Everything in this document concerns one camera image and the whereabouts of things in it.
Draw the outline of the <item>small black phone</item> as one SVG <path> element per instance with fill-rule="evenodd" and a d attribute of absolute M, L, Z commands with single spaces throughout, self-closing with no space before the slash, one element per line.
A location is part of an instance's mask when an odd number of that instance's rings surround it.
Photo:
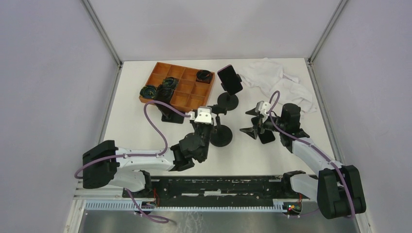
<path fill-rule="evenodd" d="M 270 130 L 264 130 L 262 133 L 258 133 L 258 138 L 262 144 L 268 144 L 275 141 L 274 133 Z"/>

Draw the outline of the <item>black round base phone stand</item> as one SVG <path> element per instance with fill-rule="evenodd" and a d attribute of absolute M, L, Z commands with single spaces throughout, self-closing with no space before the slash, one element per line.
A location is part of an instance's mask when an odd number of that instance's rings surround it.
<path fill-rule="evenodd" d="M 237 108 L 237 106 L 239 104 L 239 99 L 238 99 L 236 94 L 243 90 L 243 86 L 241 84 L 241 82 L 242 82 L 241 77 L 240 77 L 239 74 L 236 74 L 236 76 L 237 76 L 237 80 L 238 80 L 238 83 L 239 83 L 239 88 L 237 88 L 237 90 L 235 90 L 232 95 L 230 95 L 229 91 L 227 91 L 227 88 L 225 87 L 223 82 L 221 82 L 221 86 L 224 90 L 224 93 L 222 93 L 218 96 L 217 104 L 220 107 L 225 108 L 227 111 L 232 111 L 232 110 Z"/>

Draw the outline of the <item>purple edged black phone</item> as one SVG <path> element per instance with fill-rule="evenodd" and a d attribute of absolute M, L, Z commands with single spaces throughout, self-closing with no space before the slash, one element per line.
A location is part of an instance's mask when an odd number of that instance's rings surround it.
<path fill-rule="evenodd" d="M 217 72 L 221 80 L 221 86 L 229 95 L 235 95 L 243 90 L 240 75 L 238 75 L 232 65 L 227 65 Z"/>

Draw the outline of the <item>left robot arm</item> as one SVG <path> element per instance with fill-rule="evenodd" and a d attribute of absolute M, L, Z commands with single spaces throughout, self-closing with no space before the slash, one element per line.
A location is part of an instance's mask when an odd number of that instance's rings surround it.
<path fill-rule="evenodd" d="M 106 140 L 83 154 L 81 168 L 84 189 L 97 189 L 106 185 L 135 192 L 141 198 L 151 195 L 150 171 L 184 171 L 194 162 L 207 159 L 212 124 L 192 123 L 194 131 L 162 150 L 131 150 Z"/>

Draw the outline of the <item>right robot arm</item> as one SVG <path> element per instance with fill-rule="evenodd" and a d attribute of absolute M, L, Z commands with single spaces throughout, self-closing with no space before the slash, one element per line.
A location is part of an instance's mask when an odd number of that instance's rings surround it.
<path fill-rule="evenodd" d="M 281 144 L 300 158 L 313 172 L 284 173 L 281 193 L 293 198 L 298 193 L 315 201 L 326 219 L 352 217 L 366 211 L 366 201 L 359 170 L 343 165 L 320 150 L 300 127 L 301 108 L 293 103 L 284 104 L 280 116 L 273 113 L 269 102 L 260 101 L 247 111 L 253 124 L 241 132 L 257 139 L 263 135 L 279 133 Z"/>

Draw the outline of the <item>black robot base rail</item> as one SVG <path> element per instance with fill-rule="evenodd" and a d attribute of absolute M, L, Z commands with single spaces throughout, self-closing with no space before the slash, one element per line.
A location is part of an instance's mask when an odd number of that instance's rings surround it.
<path fill-rule="evenodd" d="M 160 207 L 271 207 L 273 200 L 301 195 L 274 176 L 153 176 L 149 190 L 135 199 L 159 198 Z"/>

